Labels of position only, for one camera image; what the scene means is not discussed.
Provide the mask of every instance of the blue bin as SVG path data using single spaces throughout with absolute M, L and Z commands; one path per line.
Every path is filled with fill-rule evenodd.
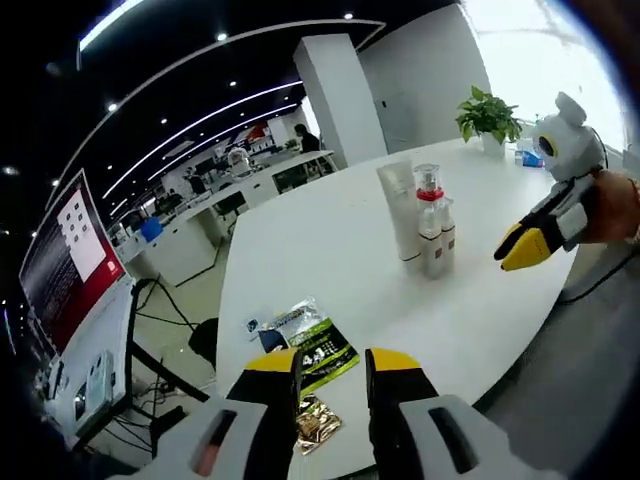
M 162 225 L 157 217 L 149 217 L 140 227 L 140 233 L 147 242 L 152 242 L 162 233 Z

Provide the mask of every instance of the ceiling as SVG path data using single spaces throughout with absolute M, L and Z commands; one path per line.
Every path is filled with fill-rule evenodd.
M 79 62 L 77 42 L 117 3 L 87 1 L 79 9 L 65 10 L 64 15 L 54 2 L 40 2 L 37 9 L 19 3 L 16 7 L 22 12 L 11 19 L 12 28 L 0 29 L 4 45 L 16 43 L 9 30 L 15 32 L 18 26 L 24 32 L 23 41 L 5 58 L 11 66 L 6 75 L 10 77 L 9 98 L 5 99 L 8 115 L 4 109 L 9 125 L 0 166 L 11 165 L 20 173 L 0 174 L 0 230 L 10 232 L 0 233 L 0 296 L 16 293 L 17 270 L 30 234 L 44 215 L 53 191 L 51 182 L 60 178 L 83 140 L 109 114 L 110 103 L 121 106 L 108 116 L 61 179 L 64 184 L 84 168 L 105 222 L 113 204 L 134 199 L 150 188 L 153 182 L 147 179 L 166 164 L 163 156 L 180 143 L 192 140 L 197 144 L 245 119 L 299 103 L 305 95 L 302 85 L 215 115 L 149 156 L 102 199 L 132 165 L 185 127 L 230 103 L 299 80 L 292 55 L 300 38 L 348 33 L 357 45 L 376 27 L 303 25 L 227 41 L 173 69 L 122 104 L 156 73 L 211 45 L 221 32 L 232 40 L 245 32 L 288 22 L 341 20 L 352 12 L 354 20 L 386 23 L 372 40 L 375 42 L 453 0 L 326 0 L 312 6 L 284 0 L 258 4 L 247 0 L 144 0 L 90 43 Z M 231 81 L 237 85 L 230 87 Z

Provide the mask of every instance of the gold foil packet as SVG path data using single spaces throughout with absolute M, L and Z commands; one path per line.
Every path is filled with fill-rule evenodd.
M 342 425 L 342 420 L 313 393 L 300 401 L 300 413 L 296 417 L 298 441 L 302 455 L 307 455 L 326 442 Z

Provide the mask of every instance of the green plant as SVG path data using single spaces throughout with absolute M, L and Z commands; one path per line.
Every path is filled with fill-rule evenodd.
M 500 144 L 507 137 L 510 142 L 515 142 L 522 132 L 522 127 L 513 118 L 513 109 L 516 107 L 517 105 L 510 107 L 502 99 L 472 86 L 471 97 L 458 107 L 464 113 L 456 118 L 465 143 L 474 131 L 477 135 L 491 133 Z

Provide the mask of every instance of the white round table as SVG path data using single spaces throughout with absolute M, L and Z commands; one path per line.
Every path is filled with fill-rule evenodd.
M 376 168 L 410 157 L 441 165 L 454 199 L 455 269 L 433 281 L 405 271 Z M 506 273 L 493 251 L 507 229 L 549 193 L 551 176 L 486 158 L 479 142 L 450 141 L 371 160 L 244 213 L 227 263 L 218 332 L 219 392 L 261 354 L 243 321 L 308 296 L 361 355 L 316 391 L 343 420 L 316 451 L 295 452 L 290 478 L 333 478 L 375 463 L 368 439 L 364 351 L 376 346 L 420 362 L 441 394 L 476 402 L 514 364 L 556 300 L 574 254 Z

